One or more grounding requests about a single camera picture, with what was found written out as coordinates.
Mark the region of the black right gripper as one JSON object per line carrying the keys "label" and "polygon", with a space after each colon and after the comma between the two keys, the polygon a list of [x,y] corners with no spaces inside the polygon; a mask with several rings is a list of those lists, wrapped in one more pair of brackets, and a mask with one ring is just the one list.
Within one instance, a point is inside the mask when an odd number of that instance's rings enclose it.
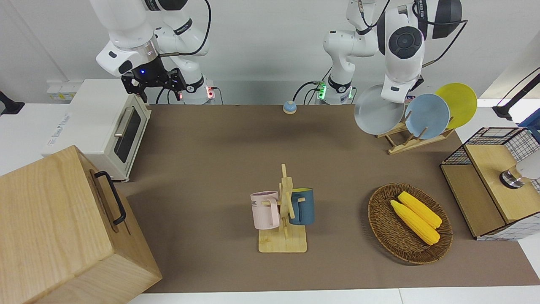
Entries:
{"label": "black right gripper", "polygon": [[177,100],[183,100],[181,91],[186,88],[186,81],[180,69],[166,70],[160,57],[124,73],[121,76],[121,81],[127,93],[139,94],[145,103],[148,100],[146,88],[170,89],[175,92]]}

